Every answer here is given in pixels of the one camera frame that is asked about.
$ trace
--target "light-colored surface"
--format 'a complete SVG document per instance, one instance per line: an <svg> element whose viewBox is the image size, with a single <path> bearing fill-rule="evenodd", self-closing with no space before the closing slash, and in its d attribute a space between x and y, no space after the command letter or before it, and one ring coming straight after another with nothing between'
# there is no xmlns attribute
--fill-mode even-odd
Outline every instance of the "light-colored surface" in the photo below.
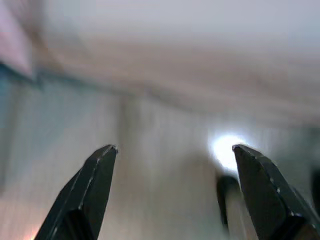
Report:
<svg viewBox="0 0 320 240"><path fill-rule="evenodd" d="M228 229L237 240L259 240L240 188L226 196Z"/></svg>
<svg viewBox="0 0 320 240"><path fill-rule="evenodd" d="M37 67L100 86L148 87L198 109L320 119L319 1L6 3L31 36Z"/></svg>
<svg viewBox="0 0 320 240"><path fill-rule="evenodd" d="M38 86L10 80L3 84L19 97L10 103L16 117L5 127L11 130L1 136L11 144L1 155L0 239L32 239L60 189L105 144L116 144L120 153L101 240L228 239L216 199L221 167L212 152L225 135L276 160L310 197L316 128L250 110L201 113L63 78L43 77Z"/></svg>
<svg viewBox="0 0 320 240"><path fill-rule="evenodd" d="M0 61L31 77L32 59L29 42L19 21L3 0L0 0Z"/></svg>

